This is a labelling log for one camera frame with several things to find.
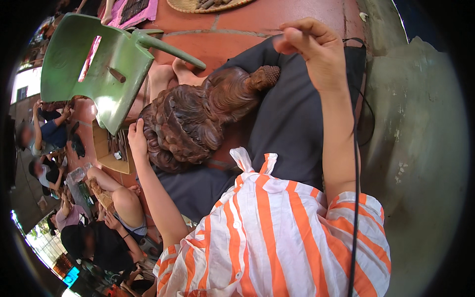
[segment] wooden handle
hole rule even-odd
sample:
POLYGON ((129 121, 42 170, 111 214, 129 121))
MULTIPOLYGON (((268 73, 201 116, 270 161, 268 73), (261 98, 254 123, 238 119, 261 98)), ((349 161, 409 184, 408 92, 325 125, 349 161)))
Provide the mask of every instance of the wooden handle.
POLYGON ((115 79, 120 81, 121 84, 125 82, 125 76, 123 76, 119 71, 115 70, 114 68, 110 68, 109 66, 107 67, 109 69, 110 74, 112 74, 115 79))

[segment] red brick floor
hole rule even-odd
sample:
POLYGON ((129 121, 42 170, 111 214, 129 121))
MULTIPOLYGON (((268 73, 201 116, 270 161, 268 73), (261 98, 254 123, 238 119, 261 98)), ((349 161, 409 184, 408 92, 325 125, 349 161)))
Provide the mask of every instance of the red brick floor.
MULTIPOLYGON (((360 37, 363 40, 364 23, 359 17, 356 0, 255 0, 240 8, 225 10, 212 14, 187 14, 172 9, 166 0, 159 0, 155 22, 144 25, 144 28, 160 28, 165 31, 162 40, 180 48, 206 63, 206 70, 194 70, 200 76, 210 74, 240 52, 258 44, 265 38, 278 34, 269 29, 278 28, 279 24, 314 17, 333 27, 344 38, 360 37)), ((159 64, 171 64, 174 57, 157 50, 152 51, 159 64)), ((80 122, 77 133, 85 145, 86 157, 77 159, 67 145, 67 155, 70 160, 68 169, 73 170, 87 162, 100 167, 94 152, 91 123, 95 118, 94 103, 90 100, 79 99, 72 116, 72 124, 80 122)), ((228 139, 221 150, 215 153, 214 159, 232 163, 228 151, 230 148, 244 144, 248 139, 251 125, 237 123, 226 132, 228 139)), ((102 168, 115 180, 124 186, 136 184, 135 173, 127 175, 102 168)), ((154 240, 159 236, 150 217, 150 211, 143 194, 140 195, 149 227, 148 234, 154 240)))

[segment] black shirt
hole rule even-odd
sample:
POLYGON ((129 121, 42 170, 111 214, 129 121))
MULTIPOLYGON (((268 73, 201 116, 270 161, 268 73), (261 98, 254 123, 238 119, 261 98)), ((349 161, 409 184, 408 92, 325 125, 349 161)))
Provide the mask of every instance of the black shirt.
POLYGON ((116 230, 109 229, 104 221, 90 226, 95 233, 94 264, 114 273, 134 266, 127 243, 116 230))

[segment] striped shirt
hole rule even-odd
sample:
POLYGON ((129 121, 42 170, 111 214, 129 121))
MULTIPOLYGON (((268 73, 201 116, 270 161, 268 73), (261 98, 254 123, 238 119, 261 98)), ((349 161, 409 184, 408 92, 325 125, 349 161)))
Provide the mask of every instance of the striped shirt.
MULTIPOLYGON (((325 194, 255 172, 246 150, 230 151, 243 173, 180 244, 165 249, 154 274, 157 296, 346 296, 355 193, 327 206, 325 194)), ((384 213, 360 194, 354 296, 383 296, 391 261, 384 213)))

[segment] cardboard box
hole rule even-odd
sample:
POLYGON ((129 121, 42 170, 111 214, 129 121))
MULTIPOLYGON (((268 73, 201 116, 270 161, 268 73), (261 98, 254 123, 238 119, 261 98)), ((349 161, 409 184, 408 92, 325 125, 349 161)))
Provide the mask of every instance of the cardboard box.
POLYGON ((131 174, 135 172, 135 164, 133 163, 132 152, 127 143, 127 161, 117 160, 113 153, 109 153, 107 143, 107 130, 99 127, 96 120, 92 122, 92 137, 94 142, 94 150, 97 161, 112 170, 131 174))

